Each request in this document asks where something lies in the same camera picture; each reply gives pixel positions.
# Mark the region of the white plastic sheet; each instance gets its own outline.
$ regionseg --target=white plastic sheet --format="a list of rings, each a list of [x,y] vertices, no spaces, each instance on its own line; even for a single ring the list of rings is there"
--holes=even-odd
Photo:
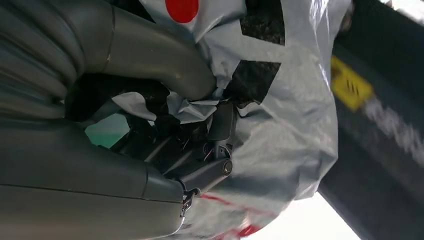
[[[185,23],[170,15],[172,0],[140,2],[157,24],[194,41],[218,80],[210,101],[171,93],[169,113],[182,123],[203,121],[216,110],[241,61],[279,64],[264,99],[239,109],[231,176],[196,198],[181,230],[166,239],[239,239],[291,201],[311,197],[338,157],[330,57],[350,0],[281,0],[284,45],[243,35],[244,0],[199,0]]]

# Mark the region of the yellow sticker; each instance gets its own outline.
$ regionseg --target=yellow sticker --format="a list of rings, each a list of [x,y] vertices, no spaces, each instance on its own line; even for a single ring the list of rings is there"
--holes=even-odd
[[[354,112],[374,93],[371,84],[335,56],[331,58],[331,78],[334,95]]]

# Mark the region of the red stripe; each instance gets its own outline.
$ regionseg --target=red stripe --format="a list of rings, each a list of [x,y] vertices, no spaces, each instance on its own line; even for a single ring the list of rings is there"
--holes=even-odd
[[[278,217],[278,214],[275,214],[275,213],[273,213],[271,211],[262,211],[262,210],[258,210],[258,209],[253,208],[253,207],[238,205],[238,204],[229,202],[227,200],[224,200],[224,199],[222,199],[220,197],[211,196],[211,195],[207,195],[207,194],[203,194],[200,197],[202,199],[208,199],[208,200],[218,201],[218,202],[220,202],[223,205],[234,206],[234,207],[237,207],[239,209],[243,209],[246,212],[250,212],[250,213],[253,213],[253,214],[256,214],[256,215],[264,215],[264,216],[267,216],[267,217],[270,217],[270,218],[273,218],[273,219],[275,219],[276,217]]]

